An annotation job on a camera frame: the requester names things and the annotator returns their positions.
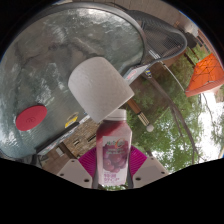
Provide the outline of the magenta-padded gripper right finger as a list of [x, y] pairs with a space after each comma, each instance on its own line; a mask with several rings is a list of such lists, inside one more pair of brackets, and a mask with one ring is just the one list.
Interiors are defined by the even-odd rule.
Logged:
[[129, 189], [143, 187], [168, 174], [169, 172], [154, 156], [146, 156], [136, 147], [131, 147], [127, 174]]

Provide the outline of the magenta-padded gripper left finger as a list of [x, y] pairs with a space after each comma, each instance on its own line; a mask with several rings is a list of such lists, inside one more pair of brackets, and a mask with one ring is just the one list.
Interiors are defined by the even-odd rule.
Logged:
[[70, 159], [57, 175], [78, 186], [97, 189], [98, 173], [96, 148], [92, 148], [79, 159]]

